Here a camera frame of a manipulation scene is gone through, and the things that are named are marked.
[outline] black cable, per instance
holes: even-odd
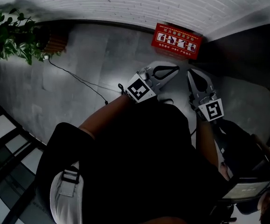
[[[49,56],[48,60],[49,60],[49,62],[50,62],[51,65],[53,65],[53,66],[55,66],[55,67],[57,67],[57,68],[59,68],[59,69],[62,69],[62,70],[65,71],[65,72],[69,73],[70,75],[72,75],[73,78],[77,79],[78,81],[80,81],[80,82],[83,83],[84,85],[86,85],[86,86],[88,86],[89,88],[91,88],[96,94],[98,94],[100,97],[102,97],[102,98],[104,99],[106,105],[109,103],[109,102],[108,102],[108,101],[107,101],[100,93],[98,93],[97,91],[95,91],[92,87],[90,87],[89,85],[87,85],[87,84],[84,83],[84,82],[87,82],[87,83],[89,83],[89,84],[91,84],[91,85],[96,85],[96,86],[98,86],[98,87],[100,87],[100,88],[102,88],[102,86],[99,86],[99,85],[97,85],[97,84],[90,83],[90,82],[88,82],[88,81],[86,81],[86,80],[83,80],[83,79],[81,79],[80,77],[77,77],[77,75],[71,73],[70,71],[67,71],[67,70],[65,70],[64,68],[61,68],[61,67],[59,67],[59,66],[54,65],[54,64],[51,63],[51,61],[50,61],[50,56]]]
[[[197,128],[196,128],[197,129]],[[196,132],[196,129],[194,129],[194,131],[191,133],[191,136]]]

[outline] gray tile floor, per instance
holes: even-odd
[[[180,66],[179,74],[163,88],[160,98],[172,98],[196,126],[195,114],[188,103],[186,70],[192,66],[158,55],[151,47],[152,35],[104,25],[76,25],[70,33],[66,53],[52,62],[93,86],[108,101],[119,96],[118,83],[125,85],[137,70],[153,61],[170,61]],[[229,77],[216,78],[225,118],[236,122],[263,141],[270,136],[270,92],[258,85]],[[71,75],[48,61],[34,60],[32,66],[12,57],[0,61],[0,104],[35,137],[47,143],[60,122],[80,125],[104,100]]]

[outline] red sign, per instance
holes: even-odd
[[[158,23],[152,46],[196,60],[201,41],[200,36]]]

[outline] person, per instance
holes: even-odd
[[[227,189],[218,165],[210,123],[197,117],[194,148],[176,106],[157,97],[134,104],[122,94],[78,128],[56,126],[38,165],[36,193],[58,224],[201,223]]]
[[[255,134],[249,135],[237,124],[218,119],[213,124],[215,140],[223,152],[221,174],[229,181],[228,168],[233,175],[248,170],[265,171],[270,169],[270,147]],[[252,201],[238,203],[238,210],[248,215],[261,212],[261,224],[270,224],[270,187]]]

